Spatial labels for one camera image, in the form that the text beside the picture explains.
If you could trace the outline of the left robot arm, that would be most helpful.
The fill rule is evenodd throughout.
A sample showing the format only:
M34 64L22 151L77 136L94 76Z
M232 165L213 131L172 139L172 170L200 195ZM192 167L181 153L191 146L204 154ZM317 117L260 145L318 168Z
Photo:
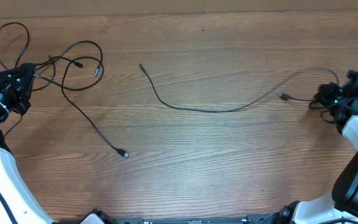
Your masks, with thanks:
M23 116L30 108L35 64L0 72L0 124L10 112ZM53 223L22 180L16 160L0 130L0 223Z

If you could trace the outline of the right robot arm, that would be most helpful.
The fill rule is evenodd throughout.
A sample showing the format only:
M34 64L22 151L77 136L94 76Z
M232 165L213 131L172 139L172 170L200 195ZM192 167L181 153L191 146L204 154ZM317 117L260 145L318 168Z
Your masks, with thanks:
M348 81L321 85L308 107L321 115L350 142L355 154L336 179L330 195L293 202L283 207L275 223L358 223L358 71L349 70Z

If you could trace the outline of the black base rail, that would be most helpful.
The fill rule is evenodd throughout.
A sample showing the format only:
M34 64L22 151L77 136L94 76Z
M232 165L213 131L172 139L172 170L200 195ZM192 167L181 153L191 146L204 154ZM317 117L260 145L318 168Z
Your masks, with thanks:
M215 218L112 218L101 210L94 210L80 224L272 224L291 223L292 209L283 207L279 212L271 214L251 214L245 217Z

